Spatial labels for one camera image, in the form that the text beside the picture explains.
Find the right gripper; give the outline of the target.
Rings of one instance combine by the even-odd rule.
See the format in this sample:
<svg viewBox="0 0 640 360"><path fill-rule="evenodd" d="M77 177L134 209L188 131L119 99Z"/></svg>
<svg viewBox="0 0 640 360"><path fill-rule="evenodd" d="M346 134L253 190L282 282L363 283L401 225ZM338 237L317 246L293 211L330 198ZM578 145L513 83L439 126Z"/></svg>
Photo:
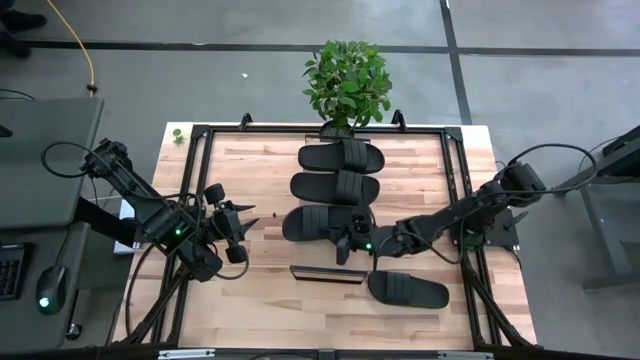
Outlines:
<svg viewBox="0 0 640 360"><path fill-rule="evenodd" d="M373 232L378 228L376 217L370 207L353 208L351 221L346 230L347 237L341 238L336 244L336 263L345 265L350 251L375 252L376 245L372 240Z"/></svg>

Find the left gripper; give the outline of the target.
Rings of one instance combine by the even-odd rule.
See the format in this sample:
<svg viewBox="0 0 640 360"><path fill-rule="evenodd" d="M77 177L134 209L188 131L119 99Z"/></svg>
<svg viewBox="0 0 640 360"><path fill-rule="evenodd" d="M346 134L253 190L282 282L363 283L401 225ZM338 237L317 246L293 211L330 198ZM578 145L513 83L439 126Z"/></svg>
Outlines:
<svg viewBox="0 0 640 360"><path fill-rule="evenodd" d="M210 225L214 229L216 239L227 240L228 248L225 252L229 262L232 264L245 262L248 255L241 242L245 240L245 233L259 221L259 218L242 224L238 213L253 209L256 205L241 205L231 200L225 201L224 188L220 183L207 187L204 190L204 196L207 203L215 208L210 217Z"/></svg>

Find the black rubber slide sandal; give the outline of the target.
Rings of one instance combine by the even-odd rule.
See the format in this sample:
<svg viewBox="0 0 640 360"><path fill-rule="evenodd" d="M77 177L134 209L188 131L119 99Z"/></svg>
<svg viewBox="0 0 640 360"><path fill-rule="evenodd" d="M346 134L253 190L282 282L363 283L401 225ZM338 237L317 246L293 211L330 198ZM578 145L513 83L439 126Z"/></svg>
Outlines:
<svg viewBox="0 0 640 360"><path fill-rule="evenodd" d="M352 171L372 174L385 166L381 150L369 143L343 139L324 145L305 145L298 151L299 165L310 171Z"/></svg>
<svg viewBox="0 0 640 360"><path fill-rule="evenodd" d="M331 205L368 206L380 192L371 176L339 170L336 173L297 173L290 180L291 193L305 201Z"/></svg>
<svg viewBox="0 0 640 360"><path fill-rule="evenodd" d="M337 243L347 237L352 206L303 205L289 212L282 223L282 234L292 242L329 240Z"/></svg>
<svg viewBox="0 0 640 360"><path fill-rule="evenodd" d="M367 286L371 295L386 305L442 309L450 300L443 284L408 273L375 271L368 276Z"/></svg>

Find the black plant pot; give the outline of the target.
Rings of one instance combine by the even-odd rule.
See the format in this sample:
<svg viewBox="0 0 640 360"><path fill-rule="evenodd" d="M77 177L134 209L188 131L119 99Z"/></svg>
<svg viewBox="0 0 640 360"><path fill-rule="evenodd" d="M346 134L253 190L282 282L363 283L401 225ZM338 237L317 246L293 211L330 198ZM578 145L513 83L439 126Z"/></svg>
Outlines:
<svg viewBox="0 0 640 360"><path fill-rule="evenodd" d="M354 137L354 130L348 122L329 120L320 128L319 139L321 141L338 141Z"/></svg>

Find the small white box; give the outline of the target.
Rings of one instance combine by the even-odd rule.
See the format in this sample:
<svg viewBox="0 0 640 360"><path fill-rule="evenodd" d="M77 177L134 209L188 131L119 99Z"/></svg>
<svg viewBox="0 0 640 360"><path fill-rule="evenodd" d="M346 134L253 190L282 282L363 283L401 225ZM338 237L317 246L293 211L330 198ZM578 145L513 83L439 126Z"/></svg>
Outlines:
<svg viewBox="0 0 640 360"><path fill-rule="evenodd" d="M120 203L119 219L125 220L125 219L131 219L134 217L135 217L134 208L126 200L122 200ZM131 246L128 246L128 245L124 245L119 241L116 241L114 243L114 253L118 255L131 254L131 253L134 253L136 250L138 250L139 247L140 245L138 242L134 242Z"/></svg>

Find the green leafy plant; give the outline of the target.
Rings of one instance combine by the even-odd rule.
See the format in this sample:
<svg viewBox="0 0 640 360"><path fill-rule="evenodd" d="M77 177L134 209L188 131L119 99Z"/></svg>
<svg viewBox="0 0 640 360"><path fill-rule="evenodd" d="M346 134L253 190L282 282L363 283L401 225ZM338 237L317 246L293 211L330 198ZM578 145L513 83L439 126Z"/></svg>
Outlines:
<svg viewBox="0 0 640 360"><path fill-rule="evenodd" d="M333 127L380 123L391 108L393 88L386 59L366 41L329 40L304 64L303 94L312 109Z"/></svg>

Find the black computer mouse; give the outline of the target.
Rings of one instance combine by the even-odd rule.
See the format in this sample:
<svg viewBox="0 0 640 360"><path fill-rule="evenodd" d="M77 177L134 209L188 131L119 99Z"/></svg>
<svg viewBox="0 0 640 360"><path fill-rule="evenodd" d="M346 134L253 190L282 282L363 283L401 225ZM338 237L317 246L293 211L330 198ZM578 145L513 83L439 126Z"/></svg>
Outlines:
<svg viewBox="0 0 640 360"><path fill-rule="evenodd" d="M64 266L54 265L42 272L36 284L38 310L44 315L54 315L66 300L66 274Z"/></svg>

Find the black keyboard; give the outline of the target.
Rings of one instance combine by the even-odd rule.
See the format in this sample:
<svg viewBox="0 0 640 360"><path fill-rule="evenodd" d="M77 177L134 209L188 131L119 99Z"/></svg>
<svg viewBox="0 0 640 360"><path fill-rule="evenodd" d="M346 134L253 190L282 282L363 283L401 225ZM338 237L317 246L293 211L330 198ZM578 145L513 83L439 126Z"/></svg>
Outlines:
<svg viewBox="0 0 640 360"><path fill-rule="evenodd" d="M19 299L34 245L0 244L0 301Z"/></svg>

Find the grey desk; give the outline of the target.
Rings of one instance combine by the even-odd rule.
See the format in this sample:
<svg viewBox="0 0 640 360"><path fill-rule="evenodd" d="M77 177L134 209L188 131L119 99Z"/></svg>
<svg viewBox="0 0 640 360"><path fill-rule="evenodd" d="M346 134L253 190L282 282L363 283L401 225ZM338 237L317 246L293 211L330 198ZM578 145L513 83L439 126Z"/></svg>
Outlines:
<svg viewBox="0 0 640 360"><path fill-rule="evenodd" d="M0 354L27 354L101 346L110 342L122 306L133 255L114 253L115 241L86 223L59 228L0 231L0 244L34 245L19 299L0 301ZM44 270L67 270L66 300L54 315L39 312L36 284ZM65 339L71 323L82 326Z"/></svg>

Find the grey side table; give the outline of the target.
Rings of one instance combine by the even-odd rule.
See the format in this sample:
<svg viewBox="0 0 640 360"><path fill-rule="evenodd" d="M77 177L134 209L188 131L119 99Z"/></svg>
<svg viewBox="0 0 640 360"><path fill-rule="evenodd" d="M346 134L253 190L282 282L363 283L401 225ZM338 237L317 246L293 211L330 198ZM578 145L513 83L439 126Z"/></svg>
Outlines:
<svg viewBox="0 0 640 360"><path fill-rule="evenodd" d="M640 285L640 125L596 148L596 163L579 166L556 188L561 195L579 190L608 258L608 273L584 282L583 289Z"/></svg>

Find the person's foot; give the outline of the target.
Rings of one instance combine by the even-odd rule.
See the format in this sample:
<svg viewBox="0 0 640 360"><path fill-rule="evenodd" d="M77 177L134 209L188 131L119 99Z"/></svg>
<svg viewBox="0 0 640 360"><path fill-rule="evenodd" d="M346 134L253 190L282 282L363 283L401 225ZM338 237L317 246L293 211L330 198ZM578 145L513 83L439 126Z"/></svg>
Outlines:
<svg viewBox="0 0 640 360"><path fill-rule="evenodd" d="M31 56L31 49L7 32L0 32L0 50L22 59Z"/></svg>
<svg viewBox="0 0 640 360"><path fill-rule="evenodd" d="M0 22L9 32L21 32L44 27L47 18L40 14L30 14L9 9L0 14Z"/></svg>

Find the wooden shelf with black frame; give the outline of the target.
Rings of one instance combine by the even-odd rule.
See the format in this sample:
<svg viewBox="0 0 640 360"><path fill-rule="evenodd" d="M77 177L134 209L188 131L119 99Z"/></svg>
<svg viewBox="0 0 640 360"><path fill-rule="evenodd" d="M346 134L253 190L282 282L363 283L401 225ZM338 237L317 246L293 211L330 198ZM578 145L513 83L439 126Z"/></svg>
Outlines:
<svg viewBox="0 0 640 360"><path fill-rule="evenodd" d="M290 191L290 178L298 172L303 172L302 167L298 164L298 150L309 145L325 145L325 142L317 138L307 139L305 135L291 135L291 140L285 142L285 160L281 179L282 195L280 200L276 201L279 206L278 215L286 217L286 215L295 208L303 205L314 205L314 202L300 200L292 195ZM367 252L350 252L350 258L344 265L336 263L336 248L325 238L313 241L293 242L282 236L283 244L287 247L289 254L288 260L293 265L325 267L338 270L358 270L371 271L373 257Z"/></svg>

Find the black aluminium table frame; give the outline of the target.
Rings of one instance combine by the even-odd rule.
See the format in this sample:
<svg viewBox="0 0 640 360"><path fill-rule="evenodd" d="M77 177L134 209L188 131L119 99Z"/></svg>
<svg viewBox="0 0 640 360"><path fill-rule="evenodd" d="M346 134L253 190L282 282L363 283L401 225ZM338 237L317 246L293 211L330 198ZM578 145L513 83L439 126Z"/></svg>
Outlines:
<svg viewBox="0 0 640 360"><path fill-rule="evenodd" d="M381 184L372 204L377 224L435 212L465 195L461 163L470 165L476 190L495 172L487 126L370 125L357 133L384 153L386 165L373 176ZM283 244L282 221L276 204L282 195L285 142L291 135L317 134L320 124L249 123L240 131L235 123L168 123L152 185L161 193L179 190L188 157L190 136L213 128L205 185L221 183L227 199L255 208L240 213L241 222L259 218L248 231L250 268L238 280L190 281L186 291L178 345L182 349L214 349L212 360L248 359L266 352L313 353L342 350L353 358L407 358L410 351L437 357L439 350L466 351L473 347L460 265L450 265L432 251L402 258L380 258L380 270L411 275L444 284L449 304L439 310L385 305L362 284L296 280ZM173 143L180 129L184 142ZM536 343L533 321L519 265L501 248L485 250L487 275L494 300L519 334Z"/></svg>

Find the silver metal bracket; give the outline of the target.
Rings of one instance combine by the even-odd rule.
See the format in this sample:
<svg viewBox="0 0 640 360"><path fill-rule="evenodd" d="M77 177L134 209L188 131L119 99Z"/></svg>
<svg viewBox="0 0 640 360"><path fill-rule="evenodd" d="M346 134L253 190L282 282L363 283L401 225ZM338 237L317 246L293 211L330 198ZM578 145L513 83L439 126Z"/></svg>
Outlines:
<svg viewBox="0 0 640 360"><path fill-rule="evenodd" d="M212 360L214 349L170 349L158 353L157 360Z"/></svg>
<svg viewBox="0 0 640 360"><path fill-rule="evenodd" d="M494 355L472 351L439 351L437 360L494 360Z"/></svg>

